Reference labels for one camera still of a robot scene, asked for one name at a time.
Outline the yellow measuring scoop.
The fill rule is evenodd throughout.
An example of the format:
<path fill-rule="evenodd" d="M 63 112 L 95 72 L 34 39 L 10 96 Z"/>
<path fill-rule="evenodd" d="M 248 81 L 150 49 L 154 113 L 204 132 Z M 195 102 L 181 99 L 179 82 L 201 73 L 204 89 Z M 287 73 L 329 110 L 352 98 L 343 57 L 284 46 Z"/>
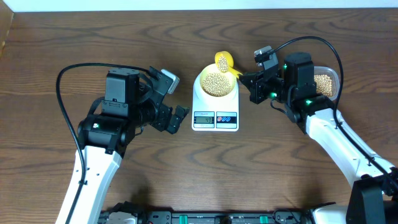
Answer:
<path fill-rule="evenodd" d="M 227 58 L 227 60 L 228 60 L 229 70 L 227 72 L 233 74 L 236 78 L 239 78 L 239 76 L 242 75 L 242 73 L 233 68 L 234 67 L 234 60 L 232 58 L 232 55 L 229 52 L 227 52 L 227 51 L 217 52 L 215 54 L 215 64 L 216 64 L 216 61 L 217 61 L 217 59 L 218 59 L 218 57 L 220 55 L 224 55 Z"/>

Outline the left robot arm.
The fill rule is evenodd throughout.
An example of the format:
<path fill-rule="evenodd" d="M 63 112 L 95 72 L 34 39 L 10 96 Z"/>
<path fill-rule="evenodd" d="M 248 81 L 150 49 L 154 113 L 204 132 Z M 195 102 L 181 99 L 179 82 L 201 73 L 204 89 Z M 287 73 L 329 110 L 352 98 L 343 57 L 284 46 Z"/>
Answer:
<path fill-rule="evenodd" d="M 57 100 L 76 144 L 74 170 L 57 223 L 96 223 L 128 144 L 147 125 L 175 134 L 189 113 L 187 107 L 171 108 L 163 103 L 179 83 L 173 73 L 153 67 L 107 67 L 105 95 L 92 103 L 76 129 L 60 93 L 61 78 L 69 68 L 57 77 Z"/>

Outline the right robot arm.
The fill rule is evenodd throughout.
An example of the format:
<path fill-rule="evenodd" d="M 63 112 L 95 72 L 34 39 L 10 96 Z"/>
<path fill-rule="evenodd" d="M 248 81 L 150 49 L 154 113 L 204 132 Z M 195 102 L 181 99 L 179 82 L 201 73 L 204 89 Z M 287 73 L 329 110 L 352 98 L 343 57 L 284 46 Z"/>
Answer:
<path fill-rule="evenodd" d="M 283 114 L 321 145 L 351 186 L 347 206 L 327 203 L 299 217 L 290 213 L 293 223 L 397 223 L 397 167 L 347 125 L 335 100 L 317 91 L 310 54 L 286 56 L 283 69 L 270 47 L 255 51 L 254 58 L 263 69 L 239 77 L 251 102 L 284 104 Z"/>

